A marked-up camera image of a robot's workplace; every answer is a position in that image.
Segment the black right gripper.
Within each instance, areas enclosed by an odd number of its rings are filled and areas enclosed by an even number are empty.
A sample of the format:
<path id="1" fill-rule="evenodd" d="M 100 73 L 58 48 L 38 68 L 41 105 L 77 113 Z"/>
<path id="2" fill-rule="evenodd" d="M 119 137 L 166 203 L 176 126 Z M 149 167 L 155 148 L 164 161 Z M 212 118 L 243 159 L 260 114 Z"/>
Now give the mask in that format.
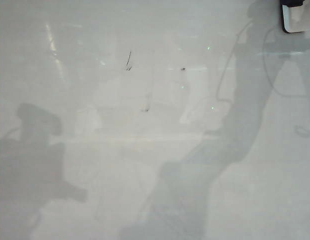
<path id="1" fill-rule="evenodd" d="M 289 8 L 300 7 L 303 3 L 304 0 L 282 0 L 282 4 Z"/>

